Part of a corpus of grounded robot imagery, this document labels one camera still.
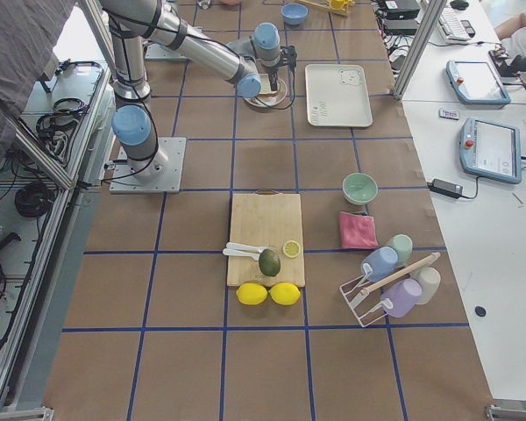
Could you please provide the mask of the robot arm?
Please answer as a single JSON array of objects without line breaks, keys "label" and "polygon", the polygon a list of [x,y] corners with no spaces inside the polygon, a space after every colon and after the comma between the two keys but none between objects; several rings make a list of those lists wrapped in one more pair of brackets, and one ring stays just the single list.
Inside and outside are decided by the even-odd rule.
[{"label": "robot arm", "polygon": [[185,56],[219,75],[243,98],[262,90],[264,69],[271,87],[290,52],[281,44],[277,27],[259,24],[249,37],[222,44],[199,32],[165,1],[103,1],[116,66],[117,111],[111,125],[127,156],[131,175],[146,178],[162,165],[160,141],[149,110],[151,88],[146,79],[145,40]]}]

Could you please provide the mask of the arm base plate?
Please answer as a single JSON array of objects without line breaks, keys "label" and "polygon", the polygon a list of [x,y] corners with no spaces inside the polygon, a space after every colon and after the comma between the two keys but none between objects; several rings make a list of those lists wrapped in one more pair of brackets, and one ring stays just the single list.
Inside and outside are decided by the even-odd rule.
[{"label": "arm base plate", "polygon": [[110,193],[178,193],[181,186],[185,148],[186,139],[184,137],[159,138],[158,152],[153,161],[146,169],[139,172],[149,160],[129,161],[126,152],[120,147],[117,158],[124,162],[114,167],[113,175],[110,176]]}]

